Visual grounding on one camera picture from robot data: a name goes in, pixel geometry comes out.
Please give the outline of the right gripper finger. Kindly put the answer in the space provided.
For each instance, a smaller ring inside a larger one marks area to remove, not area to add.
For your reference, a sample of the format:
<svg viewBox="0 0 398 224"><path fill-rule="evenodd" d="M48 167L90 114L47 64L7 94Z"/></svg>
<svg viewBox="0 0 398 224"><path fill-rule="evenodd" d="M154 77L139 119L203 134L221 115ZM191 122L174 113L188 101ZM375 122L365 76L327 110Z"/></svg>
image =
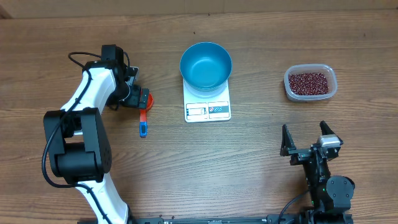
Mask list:
<svg viewBox="0 0 398 224"><path fill-rule="evenodd" d="M287 125L284 124L282 126L282 142L280 147L280 155L289 156L294 150L296 150L296 146L294 144L291 134L289 133Z"/></svg>
<svg viewBox="0 0 398 224"><path fill-rule="evenodd" d="M342 140L339 136L337 136L337 135L331 130L331 128L329 127L329 125L327 125L327 123L326 123L324 120L320 122L320 128L321 128L321 131L322 131L322 134L323 134L323 135L331 135L331 134L334 134L334 135L338 138L338 140L339 140L339 142L340 142L340 145L343 144L343 140Z"/></svg>

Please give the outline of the orange measuring scoop blue handle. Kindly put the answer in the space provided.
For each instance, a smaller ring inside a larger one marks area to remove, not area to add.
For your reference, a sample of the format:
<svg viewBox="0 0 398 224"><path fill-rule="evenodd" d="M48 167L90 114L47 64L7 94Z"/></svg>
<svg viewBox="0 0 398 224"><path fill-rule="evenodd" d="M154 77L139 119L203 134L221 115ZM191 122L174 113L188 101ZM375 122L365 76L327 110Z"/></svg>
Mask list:
<svg viewBox="0 0 398 224"><path fill-rule="evenodd" d="M154 99L151 93L149 93L147 100L147 108L140 109L140 123L139 123L139 134L141 138L146 138L148 133L147 125L147 112L152 108L154 104Z"/></svg>

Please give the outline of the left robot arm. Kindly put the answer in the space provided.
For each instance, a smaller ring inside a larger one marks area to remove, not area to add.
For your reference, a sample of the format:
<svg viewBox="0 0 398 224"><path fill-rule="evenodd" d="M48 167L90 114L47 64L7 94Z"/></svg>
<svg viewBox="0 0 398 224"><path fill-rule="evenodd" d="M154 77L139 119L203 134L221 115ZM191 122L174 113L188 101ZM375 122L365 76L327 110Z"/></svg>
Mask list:
<svg viewBox="0 0 398 224"><path fill-rule="evenodd" d="M80 67L82 79L73 96L44 115L42 175L52 187L80 191L96 215L94 223L135 223L110 175L111 146L101 114L105 107L138 109L139 135L146 138L153 97L135 84L139 69L117 45L103 45L94 61Z"/></svg>

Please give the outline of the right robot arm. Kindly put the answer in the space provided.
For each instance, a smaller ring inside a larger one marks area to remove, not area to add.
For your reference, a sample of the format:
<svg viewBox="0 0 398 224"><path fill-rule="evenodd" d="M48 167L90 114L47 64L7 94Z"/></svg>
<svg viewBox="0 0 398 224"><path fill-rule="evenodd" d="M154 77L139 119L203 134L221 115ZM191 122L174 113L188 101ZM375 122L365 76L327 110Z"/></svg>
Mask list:
<svg viewBox="0 0 398 224"><path fill-rule="evenodd" d="M287 125L282 126L281 156L290 157L290 165L302 166L308 189L293 198L281 210L278 223L353 223L346 211L351 208L355 183L352 179L331 175L328 161L338 157L343 140L338 137L325 121L320 122L322 135L308 149L298 149L294 144ZM298 214L286 214L286 210L306 194L312 205L302 208Z"/></svg>

